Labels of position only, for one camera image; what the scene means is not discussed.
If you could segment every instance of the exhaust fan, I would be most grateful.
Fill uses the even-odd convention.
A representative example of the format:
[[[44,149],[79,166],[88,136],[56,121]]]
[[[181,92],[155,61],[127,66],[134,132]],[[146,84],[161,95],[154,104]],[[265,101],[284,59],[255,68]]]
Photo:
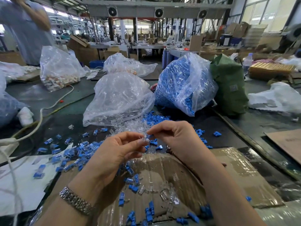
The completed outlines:
[[[163,17],[163,12],[164,12],[164,8],[163,7],[159,7],[159,8],[155,8],[155,18],[162,18]]]
[[[116,7],[108,7],[108,14],[111,17],[118,17],[118,12]]]
[[[207,10],[201,10],[198,14],[198,18],[203,19],[207,15]]]

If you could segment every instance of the metal watch band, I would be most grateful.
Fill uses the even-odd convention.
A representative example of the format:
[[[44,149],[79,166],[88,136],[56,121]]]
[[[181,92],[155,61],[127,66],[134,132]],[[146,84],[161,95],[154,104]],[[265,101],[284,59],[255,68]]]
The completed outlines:
[[[77,196],[72,190],[67,186],[63,188],[60,192],[60,196],[74,209],[81,212],[84,215],[89,215],[91,213],[92,206],[90,203],[86,202],[84,199]]]

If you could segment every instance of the white cable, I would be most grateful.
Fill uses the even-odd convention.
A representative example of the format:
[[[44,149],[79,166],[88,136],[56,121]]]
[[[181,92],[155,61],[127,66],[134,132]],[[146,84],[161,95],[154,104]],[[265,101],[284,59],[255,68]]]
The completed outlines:
[[[31,133],[29,133],[28,135],[26,135],[26,136],[24,136],[24,137],[22,137],[20,139],[15,139],[15,138],[2,139],[2,140],[0,140],[0,146],[6,146],[6,145],[9,145],[9,144],[12,144],[12,143],[15,143],[15,142],[19,142],[21,140],[24,140],[24,139],[30,137],[32,134],[34,134],[39,129],[39,127],[42,124],[42,121],[43,121],[43,110],[44,109],[51,109],[54,106],[56,106],[60,102],[60,100],[62,100],[64,97],[66,97],[68,94],[70,94],[74,90],[74,87],[73,86],[71,86],[71,87],[72,87],[72,90],[69,91],[68,93],[66,93],[60,99],[58,99],[54,103],[53,106],[51,106],[49,108],[41,108],[41,110],[40,110],[40,121],[39,121],[38,125],[36,126],[36,128]],[[11,171],[11,176],[13,178],[13,195],[14,195],[14,209],[15,209],[15,214],[14,214],[14,217],[13,217],[13,226],[17,226],[17,221],[18,221],[18,209],[17,209],[17,205],[18,205],[18,199],[17,199],[17,196],[18,196],[18,186],[17,186],[16,175],[15,175],[13,166],[11,164],[11,160],[9,159],[9,156],[1,148],[0,148],[0,153],[6,158],[6,160],[8,162],[9,169]]]

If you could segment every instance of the blue plastic bin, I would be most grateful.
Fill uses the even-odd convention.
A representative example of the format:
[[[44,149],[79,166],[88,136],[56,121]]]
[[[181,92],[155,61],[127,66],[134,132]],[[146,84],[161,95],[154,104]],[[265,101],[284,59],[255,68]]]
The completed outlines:
[[[95,60],[95,61],[89,62],[90,69],[97,68],[97,67],[103,67],[104,61],[105,60]]]

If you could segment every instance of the forearm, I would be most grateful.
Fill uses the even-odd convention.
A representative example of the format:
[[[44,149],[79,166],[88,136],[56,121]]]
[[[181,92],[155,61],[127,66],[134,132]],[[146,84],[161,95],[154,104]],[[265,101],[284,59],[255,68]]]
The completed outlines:
[[[205,146],[193,164],[199,175],[217,226],[261,226],[265,223],[242,196],[239,186]]]
[[[31,7],[27,6],[25,3],[21,3],[20,6],[25,10],[25,12],[30,16],[32,21],[43,31],[49,31],[51,28],[50,22],[47,17],[43,16],[41,13],[35,11]]]
[[[103,189],[103,183],[93,177],[89,177],[89,174],[83,170],[68,184],[68,187],[79,197],[94,206]],[[87,216],[74,209],[61,197],[57,197],[35,226],[84,226],[87,220]]]

